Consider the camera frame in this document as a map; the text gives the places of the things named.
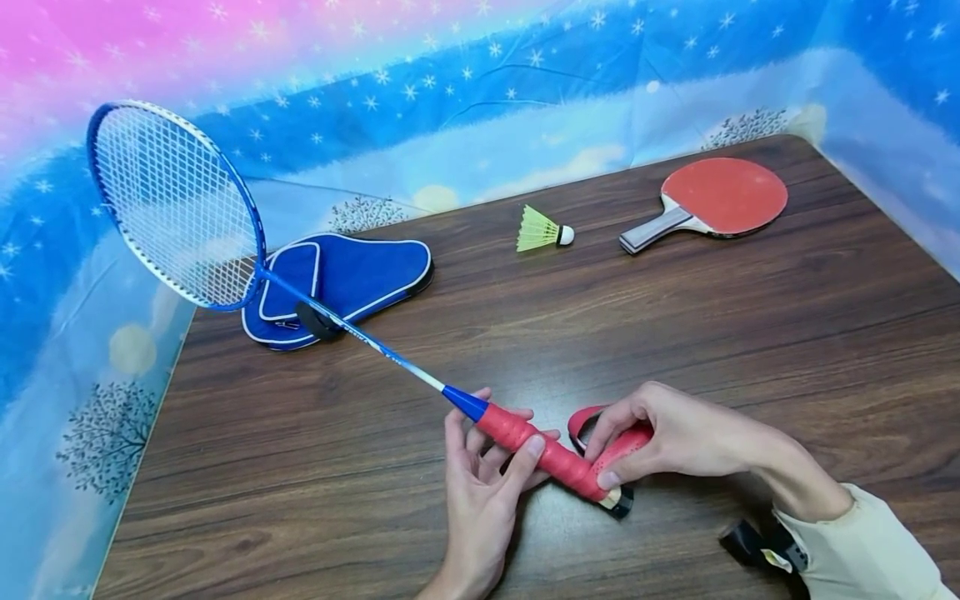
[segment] hand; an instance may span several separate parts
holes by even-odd
[[[649,421],[654,437],[600,474],[597,481],[605,490],[658,472],[719,476],[746,471],[751,458],[780,434],[729,408],[647,382],[604,410],[590,435],[587,460],[596,460],[638,421]]]
[[[595,461],[638,421],[650,423],[653,438],[600,473],[601,488],[659,472],[710,477],[749,471],[770,487],[781,510],[801,520],[832,520],[852,506],[850,494],[783,432],[654,381],[604,410],[587,460]]]
[[[490,389],[474,394],[490,399]],[[523,419],[533,411],[512,411]],[[476,428],[464,433],[466,417],[459,410],[444,420],[446,436],[446,511],[448,540],[444,565],[418,596],[419,600],[479,600],[503,574],[507,546],[514,533],[516,504],[520,495],[548,478],[536,470],[545,446],[533,436],[514,455],[506,472],[500,470],[510,458],[504,448],[489,445],[489,438]],[[544,431],[557,440],[560,431]]]

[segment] blue backdrop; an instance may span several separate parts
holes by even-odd
[[[231,98],[197,82],[164,104],[231,154],[272,247],[791,132],[960,276],[958,16],[571,0],[378,47],[369,68],[292,53]],[[113,233],[82,133],[0,182],[3,598],[92,591],[193,312]]]

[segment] fingernail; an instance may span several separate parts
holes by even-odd
[[[620,476],[611,470],[604,471],[600,473],[599,477],[597,477],[597,485],[604,490],[615,488],[616,486],[620,485],[620,483]]]
[[[546,440],[540,436],[533,436],[527,440],[527,452],[539,457],[546,448]]]

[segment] tree print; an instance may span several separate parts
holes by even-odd
[[[331,228],[343,235],[352,235],[368,229],[382,228],[407,219],[403,208],[389,198],[357,196],[353,200],[333,206]]]
[[[720,126],[720,131],[711,135],[700,149],[713,150],[783,133],[787,125],[786,119],[783,118],[785,113],[786,108],[781,110],[758,108],[752,113],[729,118]]]
[[[135,383],[95,384],[90,400],[70,415],[57,458],[77,490],[93,490],[113,504],[133,481],[159,399]]]

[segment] white sleeve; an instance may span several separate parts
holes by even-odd
[[[940,569],[887,503],[852,484],[853,507],[807,523],[774,510],[809,560],[810,600],[957,600]]]

